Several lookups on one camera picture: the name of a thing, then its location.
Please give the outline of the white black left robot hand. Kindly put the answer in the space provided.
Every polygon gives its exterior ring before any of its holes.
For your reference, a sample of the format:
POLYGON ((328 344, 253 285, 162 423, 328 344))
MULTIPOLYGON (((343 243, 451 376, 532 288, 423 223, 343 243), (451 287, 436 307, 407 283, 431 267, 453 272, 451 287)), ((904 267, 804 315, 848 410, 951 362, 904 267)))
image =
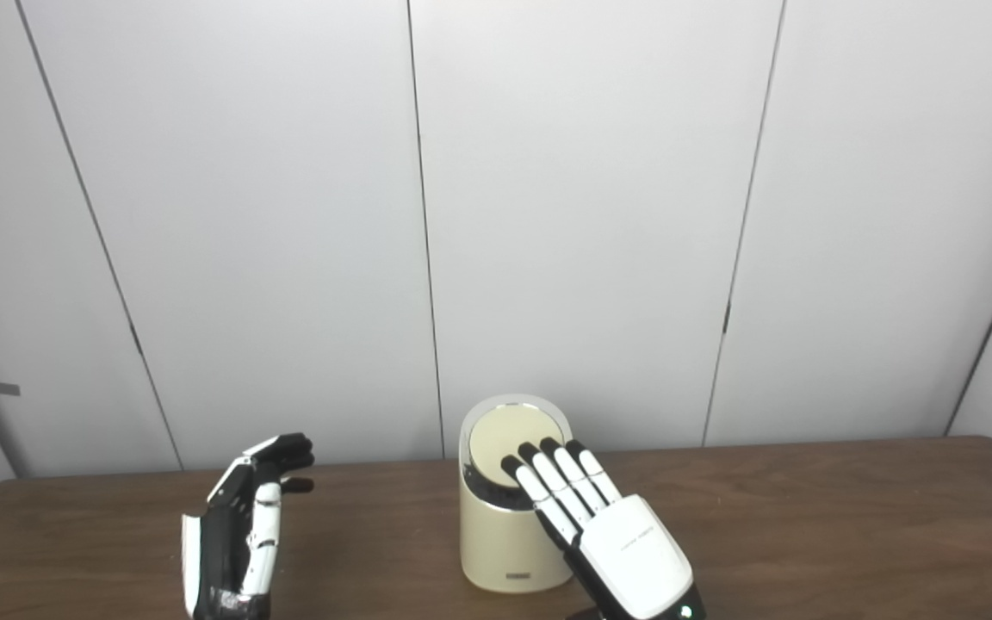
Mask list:
POLYGON ((183 604, 189 619, 268 619, 280 546, 282 498, 314 483, 290 472, 315 462, 302 432, 261 441, 236 456, 206 498, 181 518, 183 604))

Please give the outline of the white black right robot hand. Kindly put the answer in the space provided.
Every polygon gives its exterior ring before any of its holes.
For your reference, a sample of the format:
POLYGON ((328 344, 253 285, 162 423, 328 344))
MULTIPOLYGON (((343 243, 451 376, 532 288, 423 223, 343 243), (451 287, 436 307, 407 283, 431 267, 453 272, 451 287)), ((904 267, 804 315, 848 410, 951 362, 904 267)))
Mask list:
POLYGON ((705 619, 691 561, 653 507, 622 494, 578 440, 524 441, 500 460, 599 619, 705 619))

